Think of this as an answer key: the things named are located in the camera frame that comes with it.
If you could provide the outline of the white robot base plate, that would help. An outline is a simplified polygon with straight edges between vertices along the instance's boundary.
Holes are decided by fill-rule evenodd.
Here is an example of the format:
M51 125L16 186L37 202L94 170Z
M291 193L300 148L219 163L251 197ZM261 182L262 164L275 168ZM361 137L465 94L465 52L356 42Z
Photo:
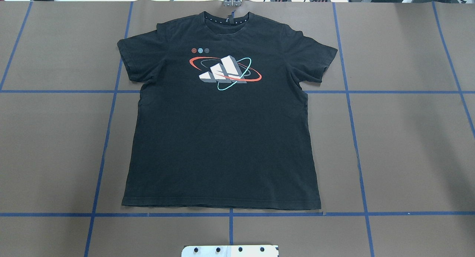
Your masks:
M189 245L182 257L279 257L278 245Z

